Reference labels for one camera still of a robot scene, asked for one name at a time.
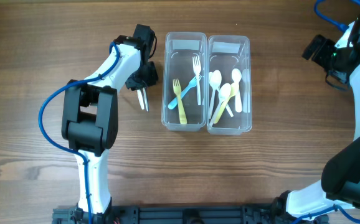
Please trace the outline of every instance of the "yellow spoon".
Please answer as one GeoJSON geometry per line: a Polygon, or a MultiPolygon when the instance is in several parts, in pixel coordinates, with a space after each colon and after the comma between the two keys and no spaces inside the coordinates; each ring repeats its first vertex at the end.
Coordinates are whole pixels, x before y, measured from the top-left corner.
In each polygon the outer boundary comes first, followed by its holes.
{"type": "Polygon", "coordinates": [[[238,83],[231,84],[230,96],[221,104],[220,109],[219,109],[219,113],[217,114],[217,117],[216,117],[216,120],[214,121],[214,124],[216,124],[220,120],[220,117],[223,114],[225,106],[229,103],[230,98],[232,98],[233,96],[235,96],[237,94],[239,88],[240,88],[240,85],[238,83]]]}

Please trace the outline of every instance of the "blue fork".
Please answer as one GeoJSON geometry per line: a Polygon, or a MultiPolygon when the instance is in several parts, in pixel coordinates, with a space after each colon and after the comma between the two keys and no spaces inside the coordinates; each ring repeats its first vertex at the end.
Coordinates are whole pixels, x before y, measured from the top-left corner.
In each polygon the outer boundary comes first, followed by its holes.
{"type": "MultiPolygon", "coordinates": [[[[183,89],[183,91],[181,92],[181,98],[183,98],[187,94],[188,90],[194,88],[195,86],[197,86],[197,77],[192,78],[192,80],[188,83],[188,86],[185,89],[183,89]]],[[[178,99],[175,97],[172,100],[172,102],[168,104],[168,108],[173,110],[177,105],[178,105],[178,99]]]]}

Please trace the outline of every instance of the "table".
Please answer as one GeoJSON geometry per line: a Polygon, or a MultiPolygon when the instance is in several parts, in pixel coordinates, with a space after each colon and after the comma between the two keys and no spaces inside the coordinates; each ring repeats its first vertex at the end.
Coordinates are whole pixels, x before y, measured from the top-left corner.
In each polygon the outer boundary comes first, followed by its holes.
{"type": "MultiPolygon", "coordinates": [[[[316,34],[341,33],[313,12],[314,1],[115,1],[0,4],[0,223],[50,223],[52,209],[75,205],[73,155],[51,146],[39,108],[70,79],[83,79],[135,25],[158,37],[160,82],[148,89],[149,113],[135,91],[118,96],[119,132],[108,159],[115,205],[223,205],[270,202],[312,184],[331,157],[353,140],[353,93],[324,82],[301,58],[316,34]],[[251,44],[253,128],[240,136],[170,132],[161,124],[164,39],[171,31],[246,35],[251,44]]],[[[320,7],[351,22],[360,8],[320,7]]],[[[47,107],[50,136],[60,133],[63,96],[47,107]]],[[[360,211],[352,211],[360,218],[360,211]]],[[[344,223],[339,213],[332,223],[344,223]]]]}

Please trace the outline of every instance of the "white fork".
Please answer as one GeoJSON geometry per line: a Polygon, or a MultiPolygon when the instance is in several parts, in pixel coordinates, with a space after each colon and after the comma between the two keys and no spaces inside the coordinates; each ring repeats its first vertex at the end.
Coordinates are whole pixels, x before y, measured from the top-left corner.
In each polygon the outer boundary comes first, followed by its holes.
{"type": "MultiPolygon", "coordinates": [[[[201,72],[201,62],[199,61],[199,56],[194,56],[192,58],[192,68],[194,69],[195,76],[199,80],[199,74],[201,72]]],[[[199,86],[199,81],[197,82],[197,100],[198,105],[201,105],[201,88],[199,86]]]]}

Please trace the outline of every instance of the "brown tabletop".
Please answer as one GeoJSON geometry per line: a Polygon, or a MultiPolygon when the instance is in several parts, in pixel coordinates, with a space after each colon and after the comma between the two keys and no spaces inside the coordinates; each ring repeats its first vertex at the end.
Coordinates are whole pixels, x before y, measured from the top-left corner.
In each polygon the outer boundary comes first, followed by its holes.
{"type": "MultiPolygon", "coordinates": [[[[42,102],[70,79],[93,73],[118,35],[138,23],[158,37],[160,81],[148,89],[149,113],[135,91],[118,96],[119,132],[108,159],[115,205],[222,205],[270,202],[316,182],[354,135],[353,93],[324,82],[301,58],[316,34],[341,33],[313,12],[315,1],[116,1],[0,4],[0,223],[51,223],[52,209],[75,205],[73,155],[41,135],[42,102]],[[250,39],[253,128],[240,136],[171,132],[161,123],[164,40],[168,32],[250,39]]],[[[360,8],[329,1],[323,13],[349,23],[360,8]]],[[[57,142],[63,95],[44,123],[57,142]]],[[[351,212],[360,218],[360,210],[351,212]]],[[[339,213],[331,223],[348,223],[339,213]]]]}

